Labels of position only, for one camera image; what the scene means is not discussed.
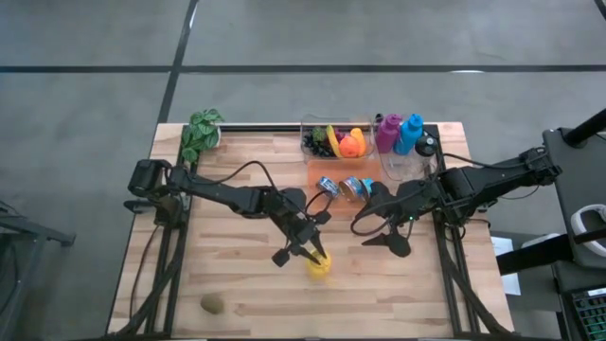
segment potted plant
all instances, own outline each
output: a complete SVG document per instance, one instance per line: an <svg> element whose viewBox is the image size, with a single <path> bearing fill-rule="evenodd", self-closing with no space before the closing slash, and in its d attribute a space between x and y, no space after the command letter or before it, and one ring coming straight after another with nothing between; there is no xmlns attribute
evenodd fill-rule
<svg viewBox="0 0 606 341"><path fill-rule="evenodd" d="M198 162L201 151L219 146L221 128L217 122L223 122L217 109L191 114L181 140L181 155L190 164Z"/></svg>

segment wooden table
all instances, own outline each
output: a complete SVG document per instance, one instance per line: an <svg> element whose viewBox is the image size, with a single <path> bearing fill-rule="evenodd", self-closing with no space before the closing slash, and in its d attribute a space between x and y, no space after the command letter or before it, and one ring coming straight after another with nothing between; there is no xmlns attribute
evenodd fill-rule
<svg viewBox="0 0 606 341"><path fill-rule="evenodd" d="M462 124L437 125L443 151L469 157ZM174 163L181 130L181 124L159 125L151 158ZM223 133L220 147L202 156L198 173L221 178L253 159L267 166L279 188L307 188L299 137L294 133ZM466 166L452 158L446 161L447 167ZM267 179L260 168L251 166L229 184L266 185ZM349 223L350 219L333 218L321 227L333 265L330 277L318 282L308 278L300 257L291 257L283 268L272 263L271 256L285 239L269 220L244 220L225 206L194 199L173 337L451 336L431 215L415 223L412 254L404 259L385 247L362 247L367 238L352 235ZM484 223L466 227L463 244L472 287L512 331L489 230ZM136 216L108 332L128 321L134 276L153 229L152 214ZM152 287L159 240L155 239L145 262L137 304ZM223 298L223 314L201 309L202 295L210 293ZM460 293L457 302L465 325ZM159 311L158 321L163 321L164 313Z"/></svg>

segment keyboard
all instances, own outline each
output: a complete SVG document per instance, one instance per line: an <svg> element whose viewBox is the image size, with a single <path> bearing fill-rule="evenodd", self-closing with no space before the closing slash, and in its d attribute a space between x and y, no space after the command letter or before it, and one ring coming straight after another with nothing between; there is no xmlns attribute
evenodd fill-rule
<svg viewBox="0 0 606 341"><path fill-rule="evenodd" d="M606 340L606 288L570 294L584 340Z"/></svg>

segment pink bottle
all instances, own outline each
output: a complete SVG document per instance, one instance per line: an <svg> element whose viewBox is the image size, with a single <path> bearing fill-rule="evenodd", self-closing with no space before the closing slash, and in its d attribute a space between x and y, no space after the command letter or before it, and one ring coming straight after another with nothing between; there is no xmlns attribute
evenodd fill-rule
<svg viewBox="0 0 606 341"><path fill-rule="evenodd" d="M379 153L389 153L391 151L400 136L400 123L401 116L397 114L387 115L381 121L379 129L377 129L377 136L375 137Z"/></svg>

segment concrete floor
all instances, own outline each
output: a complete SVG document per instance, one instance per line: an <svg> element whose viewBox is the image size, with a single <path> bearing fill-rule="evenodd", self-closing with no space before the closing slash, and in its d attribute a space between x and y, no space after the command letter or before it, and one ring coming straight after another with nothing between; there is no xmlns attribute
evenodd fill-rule
<svg viewBox="0 0 606 341"><path fill-rule="evenodd" d="M0 0L0 66L171 65L188 3ZM189 65L606 61L592 0L202 0L194 19ZM150 150L168 79L0 73L0 199L78 233L71 249L46 249L20 340L103 334L133 219L126 185ZM183 74L168 121L211 106L232 122L419 113L463 121L472 156L490 162L596 113L605 86L604 72ZM563 230L553 188L501 203L490 219L509 232ZM518 331L553 335L551 316L513 315Z"/></svg>

